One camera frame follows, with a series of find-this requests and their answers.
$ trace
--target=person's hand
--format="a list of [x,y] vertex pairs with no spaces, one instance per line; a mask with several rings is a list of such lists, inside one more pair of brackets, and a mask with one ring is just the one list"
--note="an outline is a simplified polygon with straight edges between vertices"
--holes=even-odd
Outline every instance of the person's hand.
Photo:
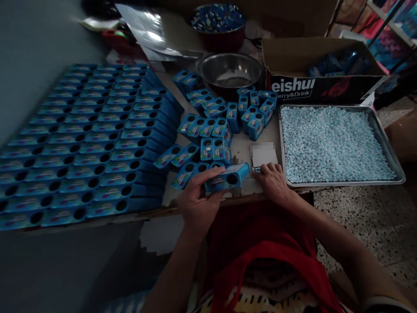
[[225,190],[213,193],[206,198],[200,197],[202,185],[210,178],[225,171],[224,167],[214,167],[195,175],[178,197],[178,209],[184,219],[184,228],[197,239],[203,239],[220,207]]
[[297,196],[285,183],[282,167],[279,164],[262,164],[261,172],[252,172],[252,176],[261,184],[268,199],[281,207],[290,206],[291,201]]

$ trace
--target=terrazzo floor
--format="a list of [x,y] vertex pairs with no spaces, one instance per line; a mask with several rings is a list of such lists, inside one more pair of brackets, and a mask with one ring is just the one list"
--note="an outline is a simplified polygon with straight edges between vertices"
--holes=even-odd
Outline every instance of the terrazzo floor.
[[[415,108],[403,98],[377,114],[383,127]],[[391,276],[417,291],[417,208],[404,186],[355,186],[314,193],[316,208],[350,230]],[[328,273],[341,266],[318,245]]]

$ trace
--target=gray wall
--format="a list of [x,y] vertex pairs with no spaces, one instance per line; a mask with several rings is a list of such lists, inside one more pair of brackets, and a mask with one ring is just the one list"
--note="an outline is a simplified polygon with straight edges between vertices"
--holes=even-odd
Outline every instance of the gray wall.
[[100,34],[84,29],[80,0],[0,1],[0,146],[72,63],[102,63]]
[[[0,12],[2,145],[66,66],[102,63],[109,49],[77,23],[84,16],[78,0],[2,0]],[[0,233],[0,310],[81,311],[113,252],[122,242],[131,249],[139,231],[140,224],[129,224],[33,237]]]

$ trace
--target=red bowl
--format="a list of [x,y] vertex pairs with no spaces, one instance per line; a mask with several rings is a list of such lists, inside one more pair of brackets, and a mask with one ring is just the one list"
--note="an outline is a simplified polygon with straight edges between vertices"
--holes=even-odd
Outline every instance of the red bowl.
[[[198,10],[202,7],[210,6],[211,4],[206,4],[195,8],[194,14],[198,12]],[[189,26],[197,32],[198,36],[200,37],[204,48],[208,52],[215,52],[215,53],[226,53],[226,52],[236,52],[240,49],[243,45],[245,40],[245,24],[242,26],[234,29],[229,30],[227,32],[222,33],[209,33],[197,30],[191,26],[191,19],[189,19]]]

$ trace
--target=right hand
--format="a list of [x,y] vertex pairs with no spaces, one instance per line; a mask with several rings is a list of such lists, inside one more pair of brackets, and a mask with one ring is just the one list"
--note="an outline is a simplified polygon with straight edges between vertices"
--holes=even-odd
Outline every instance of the right hand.
[[297,194],[285,183],[281,165],[272,162],[262,164],[261,172],[252,172],[252,176],[260,183],[268,199],[277,205],[289,208],[295,200]]

